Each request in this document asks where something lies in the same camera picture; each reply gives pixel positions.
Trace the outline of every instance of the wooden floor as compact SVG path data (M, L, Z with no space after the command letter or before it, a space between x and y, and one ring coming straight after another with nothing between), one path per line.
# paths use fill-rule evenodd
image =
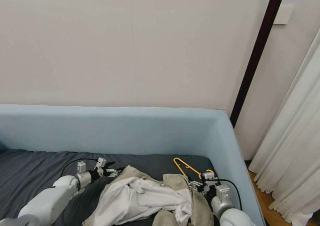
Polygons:
M271 226L292 226L291 223L287 223L282 217L281 214L278 213L275 210L269 210L268 206L274 201L274 199L272 198L271 194L267 194L264 192L261 192L260 189L257 188L256 183L253 181L253 178L255 177L255 174L253 172L249 172L250 177L252 179L252 183L255 187L255 193L256 196L258 197L259 203L260 203L260 207L261 210L263 212L264 218L268 221L268 223ZM313 221L310 221L307 226L317 226L316 223L314 223Z

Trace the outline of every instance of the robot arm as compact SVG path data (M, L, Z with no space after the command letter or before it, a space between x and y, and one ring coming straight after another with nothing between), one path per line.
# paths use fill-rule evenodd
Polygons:
M212 210L221 226L254 225L245 212L234 207L230 199L230 188L227 185L218 185L219 179L215 177L213 172L203 173L201 180L202 182L190 182L190 187L193 190L202 192L203 195L211 200Z
M78 162L75 176L62 176L54 182L51 188L40 192L31 199L19 212L17 219L6 218L0 221L0 226L49 226L55 222L69 201L81 194L85 187L100 177L116 177L121 169L109 169L104 158L97 160L93 170L86 171L86 164Z

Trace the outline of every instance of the dark gray bed sheet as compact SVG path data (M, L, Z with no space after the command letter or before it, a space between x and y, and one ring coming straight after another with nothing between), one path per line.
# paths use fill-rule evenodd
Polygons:
M131 165L154 179L162 181L162 175L165 173L180 173L173 163L173 158L176 156L185 160L199 172L213 168L209 159L201 156L0 151L0 219L17 217L20 209L28 201L45 188L52 186L54 181L59 178L64 166L72 160L104 157L107 161L116 162L112 168ZM85 162L87 163L87 169L92 169L95 165L93 161ZM64 175L74 175L76 167L77 163L75 162L65 170ZM199 179L192 171L188 172L193 180ZM111 178L101 178L90 184L84 193L69 202L54 225L81 225L97 207L100 193L105 185L111 181ZM152 225L153 217L123 225L149 226Z

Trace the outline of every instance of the clothes hanger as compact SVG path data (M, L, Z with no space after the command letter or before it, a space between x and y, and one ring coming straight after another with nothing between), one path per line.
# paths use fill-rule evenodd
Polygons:
M197 170L195 170L193 167L191 167L189 164L187 164L185 161L183 161L181 158L178 158L178 157L175 157L173 159L173 162L176 164L176 166L178 167L178 169L181 171L181 173L183 174L183 176L187 176L185 174L185 172L182 170L182 168L180 167L180 164L177 163L177 160L182 162L186 168L190 168L193 172L195 172L196 174L198 174L198 177L201 179L201 173L198 172ZM212 170L210 169L207 169L206 172L213 172Z

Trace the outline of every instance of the bed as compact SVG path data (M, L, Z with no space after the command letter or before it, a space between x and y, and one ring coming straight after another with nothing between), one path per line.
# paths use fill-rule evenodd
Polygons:
M104 157L107 161L115 161L114 168L131 165L147 173L157 180L162 180L164 173L180 173L173 163L172 155L115 155L87 152L33 152L25 150L0 151L0 218L17 217L20 209L34 196L45 188L52 186L60 176L64 166L78 158L97 159ZM212 169L209 159L201 156L178 156L199 171ZM87 168L93 168L95 162L84 160ZM64 175L76 173L76 163L64 171ZM189 176L198 180L197 175L190 171ZM54 225L81 225L95 210L100 193L112 178L102 178L89 185L85 192L70 201ZM153 217L139 222L124 225L151 226Z
M0 150L0 188L6 190L1 192L1 217L16 216L28 199L50 187L70 158L102 153L116 166L130 164L161 179L163 173L178 172L175 155L189 155L185 159L198 170L212 164L220 178L234 182L244 212L257 226L265 225L233 127L221 110L0 105ZM76 210L69 205L57 225L79 225L87 218L107 180L70 202Z

